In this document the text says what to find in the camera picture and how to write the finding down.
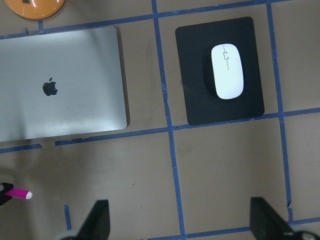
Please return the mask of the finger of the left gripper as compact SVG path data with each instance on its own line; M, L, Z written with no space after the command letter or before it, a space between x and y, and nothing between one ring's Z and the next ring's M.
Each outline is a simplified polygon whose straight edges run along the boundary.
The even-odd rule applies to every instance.
M10 195L6 195L6 193L8 193L13 188L14 185L12 183L2 182L0 184L0 206L4 205L13 198Z

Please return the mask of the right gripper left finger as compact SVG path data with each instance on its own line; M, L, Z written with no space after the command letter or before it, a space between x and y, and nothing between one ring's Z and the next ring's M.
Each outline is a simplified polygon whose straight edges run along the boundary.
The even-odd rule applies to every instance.
M76 235L77 240L107 240L110 235L109 201L97 200Z

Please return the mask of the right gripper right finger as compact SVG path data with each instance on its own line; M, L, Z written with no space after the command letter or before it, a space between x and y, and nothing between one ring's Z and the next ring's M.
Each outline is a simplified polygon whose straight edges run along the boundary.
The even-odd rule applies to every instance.
M256 240L294 240L294 230L263 197L250 199L249 226Z

